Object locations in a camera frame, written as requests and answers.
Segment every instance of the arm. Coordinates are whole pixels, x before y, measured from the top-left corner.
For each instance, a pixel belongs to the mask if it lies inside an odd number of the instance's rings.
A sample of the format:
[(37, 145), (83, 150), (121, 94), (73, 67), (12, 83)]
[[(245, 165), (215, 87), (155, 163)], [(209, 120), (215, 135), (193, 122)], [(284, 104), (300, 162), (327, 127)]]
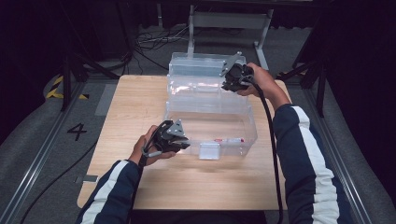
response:
[[(117, 161), (111, 169), (101, 177), (89, 200), (78, 214), (76, 223), (128, 223), (132, 195), (137, 189), (143, 168), (138, 167), (141, 148), (150, 139), (157, 127), (151, 126), (145, 135), (140, 136), (134, 145), (134, 151), (128, 160)], [(158, 159), (174, 157), (175, 152), (166, 152), (158, 157), (149, 158), (147, 165)]]
[[(248, 66), (276, 112), (276, 153), (286, 178), (290, 223), (352, 223), (343, 187), (323, 157), (321, 139), (308, 116), (290, 103), (267, 71), (254, 63)], [(253, 87), (238, 93), (258, 96)]]

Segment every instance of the metal frame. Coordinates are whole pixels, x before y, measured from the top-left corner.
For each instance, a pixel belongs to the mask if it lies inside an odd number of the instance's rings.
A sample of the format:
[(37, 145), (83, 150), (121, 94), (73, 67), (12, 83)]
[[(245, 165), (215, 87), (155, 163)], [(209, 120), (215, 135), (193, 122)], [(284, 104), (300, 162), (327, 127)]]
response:
[(82, 90), (84, 89), (85, 83), (79, 82), (76, 84), (74, 92), (72, 94), (72, 100), (70, 105), (66, 108), (64, 112), (61, 112), (57, 119), (55, 120), (49, 134), (44, 141), (41, 148), (38, 150), (35, 159), (27, 170), (26, 174), (23, 176), (23, 180), (12, 196), (11, 201), (8, 203), (5, 211), (2, 216), (0, 216), (0, 223), (13, 223), (15, 216), (21, 210), (21, 207), (26, 200), (30, 190), (33, 187), (33, 184), (38, 178), (38, 175), (41, 172), (49, 154), (51, 153), (56, 139), (59, 135), (59, 131), (61, 130), (63, 124), (66, 121), (67, 115), (70, 113), (74, 103), (77, 101), (78, 97), (81, 95)]
[(194, 6), (191, 5), (189, 20), (190, 38), (187, 49), (188, 57), (192, 57), (194, 53), (194, 27), (260, 29), (262, 30), (260, 40), (255, 41), (253, 44), (259, 58), (260, 66), (269, 70), (262, 46), (268, 33), (273, 12), (272, 9), (268, 10), (266, 14), (195, 12)]
[[(315, 111), (316, 98), (314, 93), (310, 89), (304, 89), (303, 92), (310, 108)], [(313, 119), (318, 124), (318, 132), (322, 137), (323, 144), (328, 149), (327, 152), (332, 162), (332, 169), (335, 171), (344, 186), (344, 191), (346, 192), (346, 196), (348, 197), (355, 218), (357, 219), (358, 223), (373, 223), (369, 217), (369, 214), (367, 213), (363, 201), (361, 200), (361, 196), (356, 189), (356, 185), (352, 180), (349, 171), (347, 170), (340, 151), (334, 142), (326, 121), (323, 118), (320, 118), (317, 113), (313, 114)]]

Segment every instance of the clear plastic container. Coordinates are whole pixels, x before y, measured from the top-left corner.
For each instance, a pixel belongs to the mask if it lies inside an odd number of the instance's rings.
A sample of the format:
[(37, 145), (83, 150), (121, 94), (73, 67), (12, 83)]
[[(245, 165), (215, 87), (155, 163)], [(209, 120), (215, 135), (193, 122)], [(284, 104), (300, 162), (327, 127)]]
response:
[[(221, 88), (222, 66), (231, 55), (174, 53), (169, 64), (165, 119), (182, 120), (191, 146), (180, 153), (218, 160), (245, 156), (257, 139), (247, 97)], [(238, 63), (246, 63), (240, 56)]]

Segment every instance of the navy blue sleeve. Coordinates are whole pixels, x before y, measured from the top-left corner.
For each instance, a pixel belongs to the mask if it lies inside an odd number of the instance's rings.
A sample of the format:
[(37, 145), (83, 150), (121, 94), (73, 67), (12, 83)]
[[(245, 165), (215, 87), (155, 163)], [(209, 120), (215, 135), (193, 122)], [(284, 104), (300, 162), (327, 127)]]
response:
[(114, 163), (100, 178), (76, 223), (127, 223), (138, 179), (138, 167), (134, 162)]
[(282, 105), (274, 132), (290, 223), (352, 223), (343, 186), (325, 161), (320, 137), (305, 112)]

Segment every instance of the hand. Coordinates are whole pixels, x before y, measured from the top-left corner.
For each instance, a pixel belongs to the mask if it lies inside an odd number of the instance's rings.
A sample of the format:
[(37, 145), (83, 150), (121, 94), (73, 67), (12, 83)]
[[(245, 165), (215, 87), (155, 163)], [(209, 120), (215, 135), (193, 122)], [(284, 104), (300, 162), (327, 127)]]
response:
[[(134, 145), (134, 151), (132, 152), (131, 156), (129, 157), (129, 161), (133, 161), (136, 164), (139, 164), (140, 158), (142, 156), (142, 147), (146, 145), (146, 143), (149, 141), (150, 137), (154, 133), (154, 131), (157, 129), (157, 126), (151, 126), (151, 128), (148, 130), (148, 132), (145, 135), (140, 136), (139, 140), (137, 140), (136, 144)], [(155, 151), (157, 148), (151, 147), (149, 152)], [(161, 154), (160, 156), (148, 158), (146, 165), (151, 165), (155, 161), (159, 159), (169, 159), (176, 156), (176, 152), (170, 151), (170, 152), (165, 152)]]
[[(290, 104), (290, 100), (286, 93), (276, 84), (274, 78), (263, 68), (259, 67), (255, 63), (248, 63), (247, 66), (251, 67), (254, 71), (254, 81), (259, 85), (260, 89), (264, 93), (265, 98), (267, 98), (274, 110), (277, 110), (280, 106), (284, 104)], [(256, 88), (254, 86), (249, 86), (247, 90), (241, 90), (237, 92), (239, 95), (255, 95), (259, 97)]]

